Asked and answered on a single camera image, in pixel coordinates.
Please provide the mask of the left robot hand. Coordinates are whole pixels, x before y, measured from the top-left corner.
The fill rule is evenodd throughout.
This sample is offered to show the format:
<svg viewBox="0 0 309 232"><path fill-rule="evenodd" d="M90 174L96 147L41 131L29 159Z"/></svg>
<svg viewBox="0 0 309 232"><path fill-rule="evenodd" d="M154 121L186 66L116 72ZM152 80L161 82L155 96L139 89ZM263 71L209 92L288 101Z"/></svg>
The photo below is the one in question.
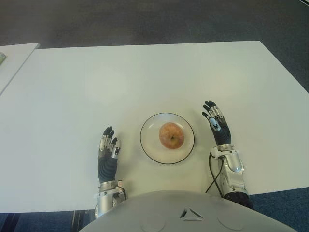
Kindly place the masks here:
<svg viewBox="0 0 309 232"><path fill-rule="evenodd" d="M114 136L112 126L103 132L98 148L97 173L99 183L114 181L121 150L121 140Z"/></svg>

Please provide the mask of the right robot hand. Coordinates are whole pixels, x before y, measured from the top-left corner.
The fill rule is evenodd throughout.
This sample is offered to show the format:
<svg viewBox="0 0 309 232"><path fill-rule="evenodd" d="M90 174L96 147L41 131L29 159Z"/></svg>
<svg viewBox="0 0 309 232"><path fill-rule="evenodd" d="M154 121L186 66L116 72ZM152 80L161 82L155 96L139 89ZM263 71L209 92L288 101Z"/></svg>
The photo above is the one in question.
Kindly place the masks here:
<svg viewBox="0 0 309 232"><path fill-rule="evenodd" d="M217 146L231 144L231 133L220 108L212 101L205 101L202 115L208 120Z"/></svg>

